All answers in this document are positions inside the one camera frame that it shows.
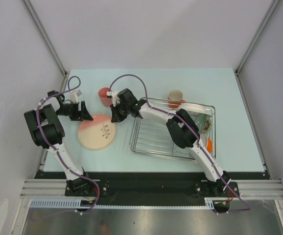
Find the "pink plastic cup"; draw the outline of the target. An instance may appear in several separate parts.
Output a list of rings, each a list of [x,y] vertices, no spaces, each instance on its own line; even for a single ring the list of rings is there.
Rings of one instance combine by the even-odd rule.
[[[112,105],[112,98],[109,98],[107,96],[108,91],[109,91],[108,87],[101,88],[98,91],[99,99],[105,107],[110,107]]]

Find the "pink cream floral plate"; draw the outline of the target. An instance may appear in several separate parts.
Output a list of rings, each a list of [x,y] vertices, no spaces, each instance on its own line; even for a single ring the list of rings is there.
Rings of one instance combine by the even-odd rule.
[[[89,150],[101,150],[109,146],[117,135],[117,127],[105,114],[93,116],[93,120],[80,123],[77,137],[80,144]]]

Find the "metal wire dish rack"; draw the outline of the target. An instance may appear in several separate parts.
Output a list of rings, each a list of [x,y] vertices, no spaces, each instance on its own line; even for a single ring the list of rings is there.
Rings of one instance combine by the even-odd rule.
[[[140,103],[154,112],[146,118],[136,117],[130,148],[137,154],[195,162],[190,151],[200,136],[203,145],[212,145],[210,155],[215,157],[215,107],[205,104],[145,98]]]

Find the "white grey-rimmed deep plate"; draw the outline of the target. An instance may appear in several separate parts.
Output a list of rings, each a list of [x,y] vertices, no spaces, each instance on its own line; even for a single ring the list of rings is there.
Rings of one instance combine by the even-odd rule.
[[[188,112],[192,112],[194,116],[198,116],[199,114],[206,114],[208,116],[212,116],[212,112],[200,104],[186,102],[186,103],[181,103],[178,106],[178,108],[184,109]]]

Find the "green floral bowl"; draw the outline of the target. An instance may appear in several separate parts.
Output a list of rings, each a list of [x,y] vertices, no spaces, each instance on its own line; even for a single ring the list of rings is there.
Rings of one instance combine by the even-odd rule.
[[[198,127],[199,134],[206,134],[212,130],[212,116],[199,114],[196,117],[195,124]]]

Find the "orange white bowl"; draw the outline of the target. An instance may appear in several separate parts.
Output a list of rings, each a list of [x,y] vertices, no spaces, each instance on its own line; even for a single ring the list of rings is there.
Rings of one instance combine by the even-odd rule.
[[[203,145],[206,147],[207,151],[212,154],[212,141],[211,139],[206,135],[206,134],[202,134],[200,136],[200,139],[202,140]]]

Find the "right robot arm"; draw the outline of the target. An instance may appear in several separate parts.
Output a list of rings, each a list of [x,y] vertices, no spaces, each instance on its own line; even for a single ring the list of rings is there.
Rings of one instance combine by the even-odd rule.
[[[107,97],[112,99],[112,123],[122,122],[131,115],[166,126],[174,144],[186,149],[200,164],[215,196],[223,196],[228,190],[232,190],[229,186],[231,177],[208,152],[201,140],[198,127],[186,110],[179,109],[173,112],[151,104],[147,98],[137,100],[129,89],[120,92],[109,90]]]

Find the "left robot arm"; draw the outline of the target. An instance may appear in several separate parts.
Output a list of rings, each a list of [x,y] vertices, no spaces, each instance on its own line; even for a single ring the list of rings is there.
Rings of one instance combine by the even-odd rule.
[[[78,102],[81,91],[71,92],[72,99],[65,102],[63,93],[50,91],[38,107],[24,113],[24,118],[33,142],[56,157],[66,176],[66,196],[98,196],[98,189],[89,179],[84,168],[68,152],[64,137],[65,131],[59,116],[71,121],[93,121],[85,101]]]

